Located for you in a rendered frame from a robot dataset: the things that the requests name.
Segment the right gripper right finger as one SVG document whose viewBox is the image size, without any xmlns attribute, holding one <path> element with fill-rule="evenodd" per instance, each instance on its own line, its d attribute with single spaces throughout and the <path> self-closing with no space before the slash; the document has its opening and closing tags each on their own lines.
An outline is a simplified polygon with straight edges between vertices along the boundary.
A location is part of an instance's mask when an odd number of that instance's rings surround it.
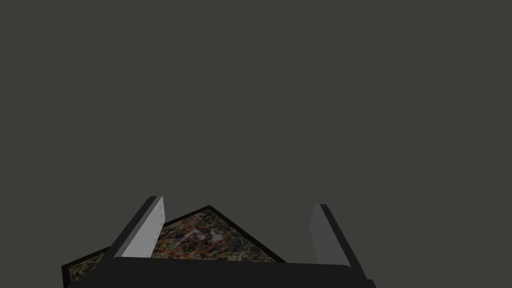
<svg viewBox="0 0 512 288">
<path fill-rule="evenodd" d="M 318 264 L 353 267 L 346 239 L 325 204 L 313 205 L 309 230 Z"/>
</svg>

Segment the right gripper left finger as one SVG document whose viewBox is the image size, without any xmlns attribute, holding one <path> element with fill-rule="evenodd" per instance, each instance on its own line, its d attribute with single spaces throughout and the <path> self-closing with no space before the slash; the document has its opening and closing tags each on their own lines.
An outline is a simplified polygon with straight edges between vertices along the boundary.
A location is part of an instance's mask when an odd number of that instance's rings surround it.
<svg viewBox="0 0 512 288">
<path fill-rule="evenodd" d="M 106 258 L 149 258 L 165 220 L 164 198 L 150 196 L 115 239 Z"/>
</svg>

